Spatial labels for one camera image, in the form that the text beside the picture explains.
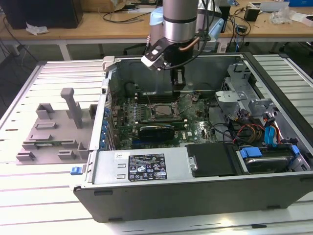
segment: motherboard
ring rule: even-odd
[[[176,100],[142,95],[113,97],[111,126],[115,149],[182,147],[217,142],[208,119],[209,98],[182,94]]]

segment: floor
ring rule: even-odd
[[[244,46],[242,51],[249,51],[252,54],[269,54],[268,49],[271,43],[250,43]],[[103,45],[106,55],[123,55],[125,47],[130,44]],[[54,61],[62,60],[61,52],[58,46],[30,46],[28,49],[38,60]],[[98,45],[71,45],[70,53],[74,60],[102,59]],[[229,51],[234,51],[235,47],[230,47]],[[307,74],[313,72],[313,56],[309,55],[309,48],[300,43],[290,43],[285,47],[285,53],[300,66]],[[140,55],[143,48],[132,49],[128,51],[129,55]],[[35,68],[36,62],[32,57],[25,53],[21,48],[20,56],[8,58],[0,64],[0,117],[5,113],[7,107],[11,104],[24,82],[29,77],[32,69]]]

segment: blue connector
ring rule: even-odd
[[[276,147],[277,144],[275,144],[273,141],[274,136],[275,136],[275,129],[271,126],[266,127],[265,134],[264,134],[264,142],[266,144],[271,144],[273,147]]]
[[[298,149],[297,145],[293,145],[291,149],[293,150],[296,156],[300,154],[300,150]]]
[[[239,152],[242,158],[257,158],[262,156],[262,153],[258,147],[246,147]]]
[[[71,175],[82,175],[83,174],[83,168],[82,167],[73,167],[72,170],[70,171]]]

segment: warning label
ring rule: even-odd
[[[166,180],[164,154],[130,155],[129,181]]]

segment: copper tube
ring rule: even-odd
[[[198,41],[200,41],[200,37],[197,37],[192,43],[190,43],[188,46],[186,47],[180,47],[179,50],[180,51],[187,51],[189,49],[191,49],[195,44],[198,43]]]

